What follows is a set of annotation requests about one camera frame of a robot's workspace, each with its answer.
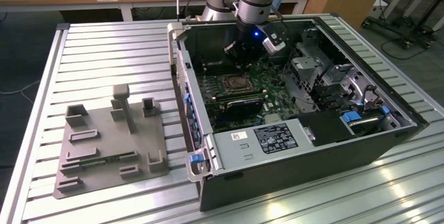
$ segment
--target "metal rack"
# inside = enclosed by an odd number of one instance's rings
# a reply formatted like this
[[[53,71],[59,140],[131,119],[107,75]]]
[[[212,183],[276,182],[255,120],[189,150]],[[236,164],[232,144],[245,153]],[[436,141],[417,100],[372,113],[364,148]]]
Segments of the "metal rack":
[[[444,109],[344,20],[319,15],[431,126],[371,165],[209,212],[187,178],[168,65],[169,21],[61,26],[48,56],[0,223],[300,223],[444,220]],[[52,197],[67,105],[108,106],[112,85],[129,102],[160,102],[169,174],[57,200]]]

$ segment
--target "power supply label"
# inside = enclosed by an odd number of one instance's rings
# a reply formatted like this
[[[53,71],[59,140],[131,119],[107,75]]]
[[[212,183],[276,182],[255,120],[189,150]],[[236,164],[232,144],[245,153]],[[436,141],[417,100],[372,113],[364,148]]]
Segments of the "power supply label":
[[[255,129],[255,134],[265,154],[297,147],[287,124],[277,124]]]

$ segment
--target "circuit board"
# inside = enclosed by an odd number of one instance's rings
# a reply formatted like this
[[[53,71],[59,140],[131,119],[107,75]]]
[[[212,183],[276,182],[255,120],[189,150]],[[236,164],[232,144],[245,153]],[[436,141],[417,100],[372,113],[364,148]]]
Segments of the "circuit board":
[[[243,74],[197,76],[213,132],[224,132],[265,123],[265,116],[279,115],[281,120],[299,113],[297,106],[281,80],[283,65],[257,61]],[[248,117],[221,117],[227,105],[243,100],[263,102],[257,114]]]

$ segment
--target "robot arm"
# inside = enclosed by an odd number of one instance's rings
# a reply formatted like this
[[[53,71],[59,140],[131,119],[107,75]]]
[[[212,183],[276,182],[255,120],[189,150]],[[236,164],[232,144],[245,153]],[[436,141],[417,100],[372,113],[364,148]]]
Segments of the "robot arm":
[[[285,47],[285,36],[277,33],[269,24],[268,16],[273,8],[277,8],[281,0],[207,0],[203,20],[235,20],[237,21],[239,35],[233,43],[225,48],[225,52],[233,53],[235,49],[248,52],[252,43],[257,42],[257,36],[264,36],[263,45],[269,54]],[[235,14],[229,5],[235,5]]]

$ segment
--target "sticker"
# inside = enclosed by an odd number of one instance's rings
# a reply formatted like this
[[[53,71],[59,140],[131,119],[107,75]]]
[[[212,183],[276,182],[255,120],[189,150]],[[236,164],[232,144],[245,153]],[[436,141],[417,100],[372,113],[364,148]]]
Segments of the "sticker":
[[[295,137],[289,132],[287,124],[277,124],[255,129],[255,134],[265,154],[272,154],[297,147]]]
[[[119,0],[97,0],[97,2],[117,2]]]
[[[247,136],[247,132],[237,132],[237,133],[232,133],[231,134],[231,138],[233,139],[233,141],[240,140],[240,139],[245,139]]]

